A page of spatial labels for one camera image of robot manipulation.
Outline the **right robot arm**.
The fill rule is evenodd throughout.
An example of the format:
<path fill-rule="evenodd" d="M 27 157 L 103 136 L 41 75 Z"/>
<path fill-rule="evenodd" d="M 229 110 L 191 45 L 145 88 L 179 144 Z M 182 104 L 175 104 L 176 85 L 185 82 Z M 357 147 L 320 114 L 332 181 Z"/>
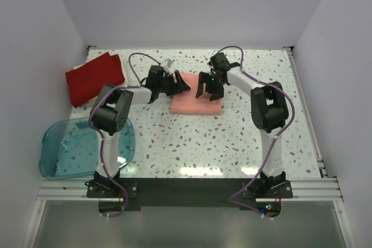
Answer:
<path fill-rule="evenodd" d="M 196 97 L 207 92 L 211 101 L 222 99 L 225 85 L 235 86 L 250 97 L 251 118 L 260 132 L 263 159 L 244 189 L 273 197 L 286 182 L 281 136 L 294 120 L 288 110 L 288 106 L 294 108 L 293 103 L 279 82 L 267 83 L 250 76 L 240 63 L 230 63 L 223 52 L 212 56 L 208 65 L 210 72 L 199 73 Z"/>

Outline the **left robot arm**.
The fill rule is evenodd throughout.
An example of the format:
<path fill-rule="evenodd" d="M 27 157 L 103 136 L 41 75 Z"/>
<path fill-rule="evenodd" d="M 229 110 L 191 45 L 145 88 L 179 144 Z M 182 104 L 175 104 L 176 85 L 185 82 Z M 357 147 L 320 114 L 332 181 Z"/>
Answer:
<path fill-rule="evenodd" d="M 91 191 L 97 187 L 107 197 L 118 193 L 127 196 L 119 182 L 117 154 L 120 133 L 127 123 L 131 105 L 151 104 L 160 94 L 174 96 L 191 90 L 179 71 L 169 73 L 164 66 L 151 66 L 144 81 L 145 84 L 126 87 L 106 84 L 93 105 L 88 125 L 98 134 L 99 159 Z"/>

